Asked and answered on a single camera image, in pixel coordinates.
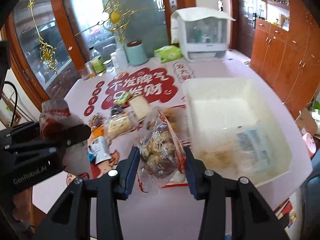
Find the clear bag brown pastries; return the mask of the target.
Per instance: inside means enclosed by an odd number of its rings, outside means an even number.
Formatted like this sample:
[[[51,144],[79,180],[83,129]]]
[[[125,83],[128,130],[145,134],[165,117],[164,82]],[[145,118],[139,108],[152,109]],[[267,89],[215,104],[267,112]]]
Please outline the clear bag brown pastries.
[[[139,130],[137,147],[140,163],[137,173],[139,188],[154,195],[165,187],[186,183],[186,161],[179,139],[185,128],[179,124],[180,108],[154,107]]]

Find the red white snack bag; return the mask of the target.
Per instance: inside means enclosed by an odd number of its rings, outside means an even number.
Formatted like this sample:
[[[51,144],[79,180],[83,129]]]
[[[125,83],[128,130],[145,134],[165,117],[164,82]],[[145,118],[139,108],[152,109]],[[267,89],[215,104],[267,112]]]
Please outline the red white snack bag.
[[[43,139],[51,139],[56,132],[84,124],[78,115],[70,112],[67,102],[63,99],[52,99],[42,103],[39,123]],[[88,141],[84,140],[66,148],[62,165],[64,171],[76,177],[83,180],[92,179]]]

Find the beige cracker packet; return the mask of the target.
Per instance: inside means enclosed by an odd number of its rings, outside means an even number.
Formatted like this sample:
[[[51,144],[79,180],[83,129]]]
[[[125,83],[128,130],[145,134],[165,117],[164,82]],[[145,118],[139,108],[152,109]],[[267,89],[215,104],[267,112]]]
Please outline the beige cracker packet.
[[[152,108],[150,107],[148,101],[144,98],[144,96],[139,95],[129,100],[129,106],[134,112],[138,121],[143,121],[144,118],[152,112]]]

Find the orange white snack packet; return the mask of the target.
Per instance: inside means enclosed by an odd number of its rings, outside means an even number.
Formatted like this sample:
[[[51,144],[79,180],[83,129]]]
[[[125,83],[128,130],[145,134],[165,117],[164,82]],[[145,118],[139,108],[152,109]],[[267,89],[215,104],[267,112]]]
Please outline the orange white snack packet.
[[[111,159],[109,140],[104,136],[103,126],[92,131],[88,139],[88,154],[90,162],[95,165]]]

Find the clear bag nut cookies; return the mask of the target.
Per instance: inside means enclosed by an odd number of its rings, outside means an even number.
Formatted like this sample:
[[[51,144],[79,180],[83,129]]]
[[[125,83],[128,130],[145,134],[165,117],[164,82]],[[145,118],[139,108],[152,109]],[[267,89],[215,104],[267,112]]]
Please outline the clear bag nut cookies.
[[[132,132],[138,126],[138,120],[133,112],[111,115],[104,122],[104,136],[113,140],[121,135]]]

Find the white plastic bin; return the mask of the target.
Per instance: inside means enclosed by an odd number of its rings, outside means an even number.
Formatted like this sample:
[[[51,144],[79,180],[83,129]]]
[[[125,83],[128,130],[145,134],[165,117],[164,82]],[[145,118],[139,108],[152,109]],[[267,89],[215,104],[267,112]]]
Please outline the white plastic bin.
[[[190,79],[182,85],[191,150],[207,168],[261,186],[295,183],[311,172],[302,135],[267,87],[245,77]]]

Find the light blue snack packet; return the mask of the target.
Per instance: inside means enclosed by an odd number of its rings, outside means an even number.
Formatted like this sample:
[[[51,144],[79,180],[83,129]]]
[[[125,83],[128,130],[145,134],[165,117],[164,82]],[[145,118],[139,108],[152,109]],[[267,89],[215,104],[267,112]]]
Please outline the light blue snack packet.
[[[267,169],[272,164],[272,147],[265,132],[259,127],[237,127],[237,143],[249,160],[249,168]]]

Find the printed pink table mat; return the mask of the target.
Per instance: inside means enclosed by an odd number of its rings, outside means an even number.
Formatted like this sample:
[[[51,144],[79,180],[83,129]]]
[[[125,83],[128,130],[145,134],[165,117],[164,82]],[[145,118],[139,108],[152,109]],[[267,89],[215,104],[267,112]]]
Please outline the printed pink table mat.
[[[123,92],[144,97],[152,112],[134,131],[112,140],[110,153],[120,160],[133,145],[143,148],[163,134],[156,124],[160,111],[172,108],[174,128],[195,159],[222,177],[248,177],[274,210],[312,172],[305,142],[294,118],[272,88],[250,67],[227,52],[222,61],[188,63],[184,59],[160,64],[150,59],[138,67],[76,81],[64,100],[72,114],[86,124],[101,113],[107,118]],[[261,148],[247,157],[244,135],[252,131]],[[218,168],[209,153],[223,155]],[[183,181],[165,186],[170,176],[157,179],[144,171],[141,160],[128,200],[118,201],[124,239],[198,239],[204,200],[196,200]]]

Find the small glass jar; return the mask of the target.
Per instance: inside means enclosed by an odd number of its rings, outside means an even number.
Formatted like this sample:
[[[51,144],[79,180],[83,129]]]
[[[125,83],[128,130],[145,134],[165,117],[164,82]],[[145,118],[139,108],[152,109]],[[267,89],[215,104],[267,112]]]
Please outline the small glass jar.
[[[106,70],[107,73],[114,71],[114,65],[113,65],[111,59],[104,61],[103,65],[104,65],[105,70]]]

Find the white squeeze bottle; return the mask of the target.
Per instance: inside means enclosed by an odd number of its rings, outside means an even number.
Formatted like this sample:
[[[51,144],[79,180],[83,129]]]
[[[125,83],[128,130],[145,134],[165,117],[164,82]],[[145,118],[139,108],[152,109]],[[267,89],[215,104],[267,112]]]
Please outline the white squeeze bottle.
[[[121,69],[126,69],[129,66],[126,50],[117,39],[116,39],[116,45],[117,45],[117,49],[116,49],[117,65]]]

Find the clear bottle green label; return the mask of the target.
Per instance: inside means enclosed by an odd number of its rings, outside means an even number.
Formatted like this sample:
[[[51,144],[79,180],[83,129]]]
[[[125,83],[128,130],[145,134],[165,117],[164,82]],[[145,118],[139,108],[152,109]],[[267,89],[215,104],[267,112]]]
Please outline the clear bottle green label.
[[[89,49],[90,51],[90,59],[93,70],[97,75],[103,74],[106,71],[106,68],[103,64],[102,55],[97,51],[94,47]]]

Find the cardboard box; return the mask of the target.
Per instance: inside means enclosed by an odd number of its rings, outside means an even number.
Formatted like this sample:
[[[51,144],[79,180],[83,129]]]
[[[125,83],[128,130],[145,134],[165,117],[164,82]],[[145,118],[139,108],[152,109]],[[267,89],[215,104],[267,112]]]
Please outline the cardboard box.
[[[318,126],[307,108],[304,108],[300,112],[299,116],[295,120],[295,123],[300,131],[305,129],[306,132],[309,132],[311,135],[319,135]]]

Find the glass sliding door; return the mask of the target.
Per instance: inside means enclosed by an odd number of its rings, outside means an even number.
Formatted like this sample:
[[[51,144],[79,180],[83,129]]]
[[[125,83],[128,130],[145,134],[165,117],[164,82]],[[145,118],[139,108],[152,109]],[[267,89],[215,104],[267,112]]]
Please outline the glass sliding door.
[[[13,74],[36,109],[64,98],[96,49],[107,60],[140,41],[147,57],[170,43],[170,15],[196,0],[18,0],[1,29]]]

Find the dark entrance door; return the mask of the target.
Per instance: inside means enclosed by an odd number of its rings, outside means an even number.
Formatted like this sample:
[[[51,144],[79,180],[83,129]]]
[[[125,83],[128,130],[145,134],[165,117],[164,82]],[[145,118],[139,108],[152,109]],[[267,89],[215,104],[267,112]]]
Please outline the dark entrance door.
[[[239,0],[237,50],[251,58],[253,51],[257,0]]]

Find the wooden cabinet wall unit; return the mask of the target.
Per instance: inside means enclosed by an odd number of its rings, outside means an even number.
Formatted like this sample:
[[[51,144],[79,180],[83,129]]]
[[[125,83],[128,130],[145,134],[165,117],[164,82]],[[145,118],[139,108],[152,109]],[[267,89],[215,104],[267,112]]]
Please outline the wooden cabinet wall unit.
[[[257,20],[251,68],[294,118],[319,87],[319,25],[302,0],[289,0],[289,29]]]

